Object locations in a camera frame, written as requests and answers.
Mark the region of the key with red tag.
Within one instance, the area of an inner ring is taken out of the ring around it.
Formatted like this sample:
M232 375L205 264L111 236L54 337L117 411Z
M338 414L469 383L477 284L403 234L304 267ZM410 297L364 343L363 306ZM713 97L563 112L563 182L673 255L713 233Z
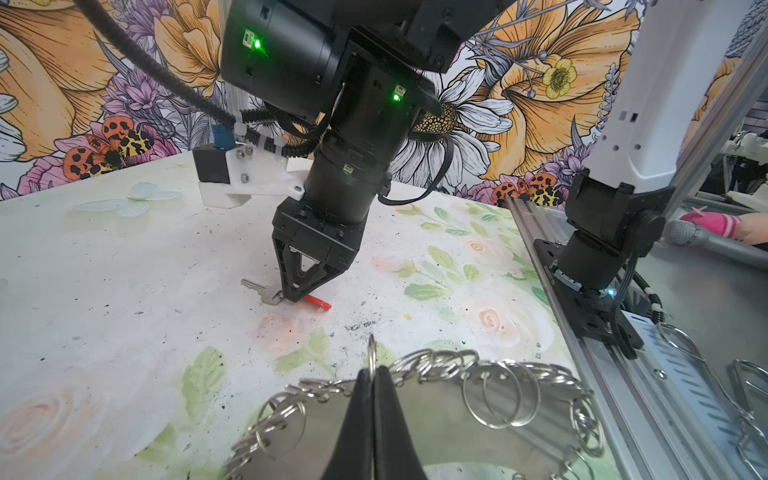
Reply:
M279 286L275 286L275 285L264 286L245 278L241 280L241 285L248 289L256 291L259 294L260 300L263 304L279 305L284 300L283 291ZM319 307L325 311L329 311L332 308L332 305L330 303L324 300L321 300L317 297L314 297L312 295L307 295L306 297L304 297L302 299L302 302L311 304L315 307Z

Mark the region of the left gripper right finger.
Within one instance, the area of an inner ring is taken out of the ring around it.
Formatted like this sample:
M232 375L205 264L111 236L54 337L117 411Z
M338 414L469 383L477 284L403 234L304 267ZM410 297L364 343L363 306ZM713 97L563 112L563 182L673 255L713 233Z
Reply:
M373 425L374 478L426 480L391 377L373 382Z

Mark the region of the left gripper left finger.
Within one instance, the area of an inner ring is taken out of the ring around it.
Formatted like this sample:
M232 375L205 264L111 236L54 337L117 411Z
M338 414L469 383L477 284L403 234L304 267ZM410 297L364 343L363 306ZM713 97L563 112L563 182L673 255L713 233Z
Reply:
M359 371L331 458L322 480L369 480L373 473L373 384Z

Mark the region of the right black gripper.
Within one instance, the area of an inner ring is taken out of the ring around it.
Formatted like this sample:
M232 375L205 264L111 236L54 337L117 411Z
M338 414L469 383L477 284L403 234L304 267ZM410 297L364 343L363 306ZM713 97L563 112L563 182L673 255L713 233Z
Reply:
M434 82L359 60L329 116L299 200L273 219L282 295L299 302L351 266L375 200L387 203L388 172L414 125L438 111Z

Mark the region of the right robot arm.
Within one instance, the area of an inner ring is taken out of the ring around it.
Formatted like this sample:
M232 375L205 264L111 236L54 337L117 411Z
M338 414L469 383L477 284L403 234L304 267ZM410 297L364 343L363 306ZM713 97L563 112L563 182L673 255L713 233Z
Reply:
M283 296L345 272L392 183L562 204L638 101L674 142L731 64L746 1L235 1L224 79L314 158L275 218Z

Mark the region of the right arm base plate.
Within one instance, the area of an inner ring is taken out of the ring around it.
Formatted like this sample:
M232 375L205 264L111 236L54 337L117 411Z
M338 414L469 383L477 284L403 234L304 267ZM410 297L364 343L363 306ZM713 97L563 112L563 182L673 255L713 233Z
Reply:
M559 303L574 334L578 338L590 338L616 347L625 358L635 360L644 341L616 303L618 294L605 289L574 290L568 279L561 279L557 268L564 246L535 239L533 248L552 287L553 298Z

